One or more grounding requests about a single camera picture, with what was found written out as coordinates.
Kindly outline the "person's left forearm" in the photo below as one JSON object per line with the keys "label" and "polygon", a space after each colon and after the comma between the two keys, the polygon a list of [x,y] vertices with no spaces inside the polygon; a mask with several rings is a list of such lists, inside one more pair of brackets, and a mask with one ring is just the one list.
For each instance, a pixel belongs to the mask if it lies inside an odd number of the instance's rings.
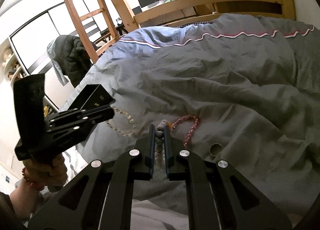
{"label": "person's left forearm", "polygon": [[25,223],[35,212],[40,197],[40,191],[26,179],[10,195],[1,192],[1,229],[27,229]]}

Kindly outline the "person's left hand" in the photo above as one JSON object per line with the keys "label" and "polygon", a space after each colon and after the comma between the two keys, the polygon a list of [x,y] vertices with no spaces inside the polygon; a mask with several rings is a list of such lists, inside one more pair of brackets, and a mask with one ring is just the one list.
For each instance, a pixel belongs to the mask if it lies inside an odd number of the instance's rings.
{"label": "person's left hand", "polygon": [[25,177],[42,186],[63,186],[67,181],[65,158],[59,154],[49,164],[41,164],[33,159],[23,161]]}

